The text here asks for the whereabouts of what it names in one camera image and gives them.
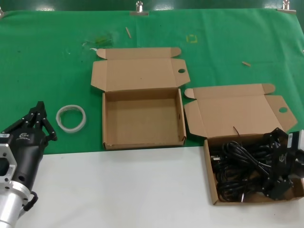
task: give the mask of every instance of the clear tape roll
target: clear tape roll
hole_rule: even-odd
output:
[[[79,110],[81,113],[82,113],[82,121],[81,123],[75,127],[75,128],[66,128],[62,123],[61,123],[61,115],[62,113],[68,111],[68,110]],[[83,127],[84,125],[86,124],[86,113],[85,111],[83,110],[82,107],[78,106],[78,105],[67,105],[67,106],[64,106],[62,108],[59,109],[59,111],[57,112],[57,115],[56,115],[56,121],[57,121],[57,124],[59,125],[59,127],[64,130],[66,133],[76,133],[76,132],[79,132]]]

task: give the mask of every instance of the wood chip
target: wood chip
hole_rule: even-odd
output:
[[[131,34],[130,34],[130,32],[129,32],[129,29],[128,29],[127,27],[125,27],[125,30],[127,30],[127,33],[128,33],[128,35],[129,35],[130,39],[132,39]]]
[[[244,62],[244,61],[242,62],[242,64],[244,64],[244,65],[246,65],[246,66],[249,66],[249,67],[251,66],[250,63],[247,63],[247,62]]]

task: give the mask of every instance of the green tablecloth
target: green tablecloth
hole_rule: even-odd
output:
[[[45,153],[102,151],[102,93],[90,86],[98,57],[90,48],[101,47],[104,36],[114,48],[180,47],[191,78],[183,90],[273,83],[298,120],[294,130],[304,128],[304,35],[296,15],[202,9],[155,11],[148,17],[127,11],[11,12],[0,20],[0,129],[42,100],[58,135]],[[67,104],[87,114],[86,126],[75,134],[56,124],[57,111]],[[199,144],[189,137],[186,146]]]

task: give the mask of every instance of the tangled cable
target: tangled cable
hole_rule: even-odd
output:
[[[246,194],[261,191],[263,181],[269,177],[272,153],[268,144],[244,147],[235,141],[223,144],[215,153],[217,159],[212,161],[222,198],[228,202],[240,202]]]

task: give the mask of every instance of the cardboard box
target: cardboard box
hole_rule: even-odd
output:
[[[263,134],[279,127],[288,131],[297,120],[282,96],[269,95],[275,91],[272,84],[230,85],[187,89],[185,95],[196,99],[185,105],[185,113],[191,134],[207,138],[204,143],[211,199],[215,205],[238,204],[222,202],[216,189],[209,148],[232,140],[254,142]],[[286,200],[304,196],[301,180],[294,180],[294,188],[286,194]],[[278,202],[264,195],[254,194],[249,203]]]
[[[91,85],[103,93],[106,149],[183,145],[179,86],[190,81],[175,48],[98,49]]]

